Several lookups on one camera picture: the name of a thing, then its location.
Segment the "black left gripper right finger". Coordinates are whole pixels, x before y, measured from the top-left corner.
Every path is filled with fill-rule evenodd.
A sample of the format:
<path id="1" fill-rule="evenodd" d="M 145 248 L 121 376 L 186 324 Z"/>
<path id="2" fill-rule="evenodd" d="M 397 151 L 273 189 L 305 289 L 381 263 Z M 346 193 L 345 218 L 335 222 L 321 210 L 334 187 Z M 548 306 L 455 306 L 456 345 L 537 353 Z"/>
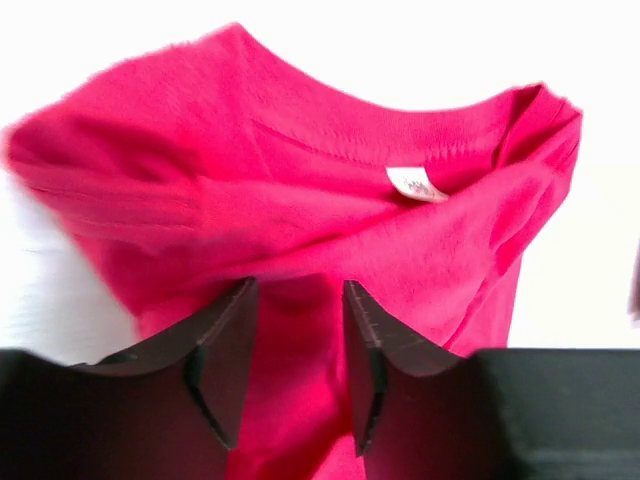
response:
<path id="1" fill-rule="evenodd" d="M 457 356 L 343 290 L 356 453 L 370 479 L 635 479 L 639 354 Z"/>

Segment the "magenta t shirt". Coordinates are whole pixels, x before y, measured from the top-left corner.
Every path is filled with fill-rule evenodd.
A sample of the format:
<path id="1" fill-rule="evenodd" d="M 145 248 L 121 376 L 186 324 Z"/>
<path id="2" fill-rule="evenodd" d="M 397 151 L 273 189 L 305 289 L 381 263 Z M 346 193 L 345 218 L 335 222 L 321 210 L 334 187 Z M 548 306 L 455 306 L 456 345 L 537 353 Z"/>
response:
<path id="1" fill-rule="evenodd" d="M 504 346 L 582 120 L 542 84 L 453 110 L 380 107 L 233 24 L 93 77 L 16 125 L 6 155 L 142 337 L 259 281 L 230 478 L 360 479 L 343 283 L 456 354 Z"/>

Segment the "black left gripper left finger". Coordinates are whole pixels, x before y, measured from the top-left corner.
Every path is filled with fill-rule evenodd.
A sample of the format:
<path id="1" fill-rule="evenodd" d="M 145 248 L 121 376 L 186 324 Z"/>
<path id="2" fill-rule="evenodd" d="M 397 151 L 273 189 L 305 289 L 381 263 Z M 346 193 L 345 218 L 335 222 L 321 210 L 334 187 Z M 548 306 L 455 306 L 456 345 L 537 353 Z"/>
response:
<path id="1" fill-rule="evenodd" d="M 246 279 L 96 364 L 1 353 L 5 479 L 221 479 L 239 438 L 256 337 Z"/>

